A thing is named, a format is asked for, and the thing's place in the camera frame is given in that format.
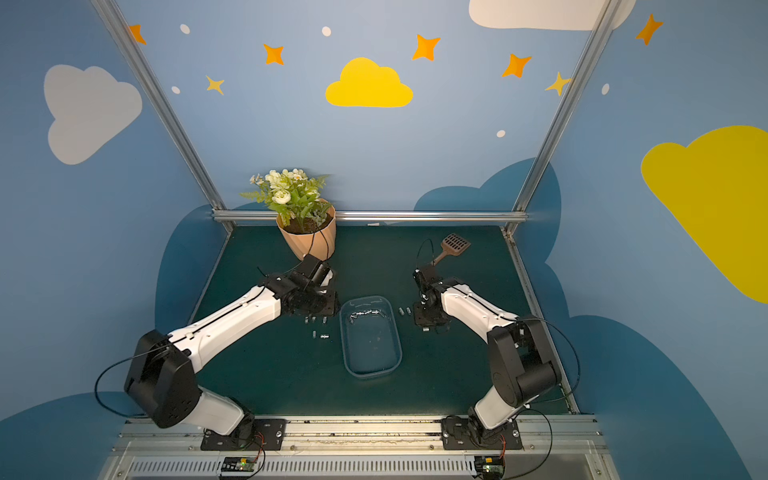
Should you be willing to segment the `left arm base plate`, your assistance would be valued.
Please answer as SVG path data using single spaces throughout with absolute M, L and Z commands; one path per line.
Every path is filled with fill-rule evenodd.
M 285 439 L 287 420 L 283 418 L 246 417 L 229 435 L 206 429 L 202 451 L 279 451 Z

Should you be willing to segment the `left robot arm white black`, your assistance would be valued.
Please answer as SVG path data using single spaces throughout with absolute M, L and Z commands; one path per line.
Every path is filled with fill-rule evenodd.
M 195 323 L 168 334 L 144 334 L 124 391 L 159 428 L 189 424 L 230 436 L 245 424 L 245 409 L 202 387 L 197 374 L 241 338 L 283 314 L 327 316 L 337 309 L 338 295 L 329 285 L 301 288 L 285 277 L 272 279 Z

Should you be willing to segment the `white flowers green plant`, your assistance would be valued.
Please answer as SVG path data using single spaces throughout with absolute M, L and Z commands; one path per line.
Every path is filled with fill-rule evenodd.
M 291 234 L 315 233 L 332 217 L 331 204 L 322 198 L 327 177 L 310 177 L 303 169 L 270 170 L 254 175 L 254 190 L 240 193 L 252 202 L 263 204 L 276 213 L 279 225 Z

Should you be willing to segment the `clear plastic storage box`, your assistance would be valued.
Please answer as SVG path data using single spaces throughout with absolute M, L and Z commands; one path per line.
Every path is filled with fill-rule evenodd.
M 379 309 L 385 317 L 366 317 L 349 321 L 353 312 Z M 367 296 L 347 301 L 339 312 L 341 347 L 347 371 L 368 380 L 396 370 L 403 358 L 402 346 L 391 303 L 383 296 Z

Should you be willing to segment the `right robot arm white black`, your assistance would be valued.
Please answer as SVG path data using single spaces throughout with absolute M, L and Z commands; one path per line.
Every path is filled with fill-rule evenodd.
M 468 430 L 479 445 L 500 435 L 525 405 L 562 382 L 546 323 L 502 310 L 455 279 L 421 286 L 414 320 L 437 327 L 455 319 L 486 342 L 492 387 L 469 411 Z

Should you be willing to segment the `left controller board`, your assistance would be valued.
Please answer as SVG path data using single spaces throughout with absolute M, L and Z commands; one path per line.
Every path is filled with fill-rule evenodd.
M 220 467 L 221 478 L 249 478 L 257 469 L 255 456 L 224 457 Z

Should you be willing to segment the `aluminium frame post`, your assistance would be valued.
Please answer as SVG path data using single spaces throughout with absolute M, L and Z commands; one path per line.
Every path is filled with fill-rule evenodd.
M 614 30 L 614 21 L 623 4 L 624 1 L 620 0 L 605 1 L 597 16 L 596 24 L 574 69 L 572 81 L 562 96 L 541 148 L 516 198 L 512 213 L 517 219 L 508 221 L 504 226 L 503 233 L 508 239 L 513 237 L 517 226 L 527 220 L 528 207 L 609 41 Z
M 159 116 L 171 140 L 185 161 L 200 190 L 212 208 L 212 213 L 224 211 L 226 205 L 214 186 L 200 156 L 185 132 L 180 120 L 173 111 L 171 103 L 164 93 L 148 60 L 141 51 L 141 45 L 134 39 L 116 1 L 93 0 L 91 2 L 105 28 L 128 63 L 131 71 L 141 85 L 145 95 Z

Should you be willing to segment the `controller board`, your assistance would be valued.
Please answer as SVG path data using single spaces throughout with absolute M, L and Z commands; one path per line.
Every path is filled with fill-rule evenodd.
M 255 456 L 224 457 L 220 467 L 221 478 L 249 478 L 257 469 Z
M 500 456 L 475 456 L 474 479 L 501 480 L 505 473 L 505 461 Z

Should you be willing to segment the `left aluminium frame post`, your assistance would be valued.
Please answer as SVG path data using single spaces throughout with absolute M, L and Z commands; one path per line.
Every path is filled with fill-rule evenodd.
M 200 190 L 212 208 L 212 213 L 224 211 L 226 205 L 214 186 L 200 156 L 185 132 L 180 120 L 173 111 L 171 103 L 164 93 L 148 60 L 141 51 L 141 45 L 134 39 L 116 1 L 93 0 L 91 2 L 105 28 L 128 63 L 131 71 L 141 85 L 145 95 L 159 116 L 171 140 L 185 161 Z

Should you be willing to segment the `pile of chrome sockets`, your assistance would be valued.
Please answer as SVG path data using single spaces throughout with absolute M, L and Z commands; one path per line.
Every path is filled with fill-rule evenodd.
M 353 312 L 349 315 L 349 321 L 354 323 L 356 320 L 366 317 L 385 317 L 386 314 L 379 309 L 369 309 Z

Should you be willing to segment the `aluminium back crossbar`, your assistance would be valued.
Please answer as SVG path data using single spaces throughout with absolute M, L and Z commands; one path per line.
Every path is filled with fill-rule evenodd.
M 523 223 L 527 214 L 510 212 L 428 212 L 428 211 L 336 211 L 335 217 L 342 222 L 434 222 L 434 223 Z M 213 210 L 213 218 L 220 222 L 271 221 L 277 219 L 272 211 Z

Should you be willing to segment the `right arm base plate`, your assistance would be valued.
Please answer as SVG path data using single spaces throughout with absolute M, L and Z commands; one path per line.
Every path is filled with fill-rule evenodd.
M 441 439 L 445 450 L 522 450 L 518 424 L 506 421 L 486 429 L 475 417 L 449 415 L 441 419 Z

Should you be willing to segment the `green table mat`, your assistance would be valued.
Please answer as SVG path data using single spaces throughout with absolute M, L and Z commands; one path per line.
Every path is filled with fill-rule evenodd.
M 253 413 L 292 415 L 463 415 L 492 386 L 487 346 L 464 324 L 423 332 L 398 308 L 418 299 L 412 273 L 456 233 L 471 243 L 443 260 L 444 277 L 457 277 L 496 306 L 530 313 L 500 227 L 338 227 L 330 264 L 340 303 L 381 295 L 395 310 L 403 359 L 375 379 L 353 377 L 344 366 L 338 317 L 304 323 L 281 316 L 257 328 L 198 374 L 204 387 L 231 397 Z M 261 273 L 298 263 L 276 227 L 238 227 L 232 234 L 197 312 L 202 318 L 256 286 Z M 317 338 L 312 338 L 312 331 Z M 320 339 L 326 334 L 330 338 Z

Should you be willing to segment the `aluminium front rail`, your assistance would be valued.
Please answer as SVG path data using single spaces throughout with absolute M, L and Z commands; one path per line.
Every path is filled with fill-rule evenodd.
M 502 479 L 616 479 L 597 420 L 522 415 L 522 450 L 445 450 L 441 416 L 279 416 L 279 451 L 202 451 L 204 429 L 127 423 L 102 479 L 474 479 L 475 456 L 500 456 Z M 255 456 L 249 478 L 221 478 L 224 457 Z

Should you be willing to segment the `right controller board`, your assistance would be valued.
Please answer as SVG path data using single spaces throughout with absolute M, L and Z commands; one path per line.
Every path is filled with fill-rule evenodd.
M 505 461 L 500 456 L 475 456 L 474 479 L 501 480 L 505 473 Z

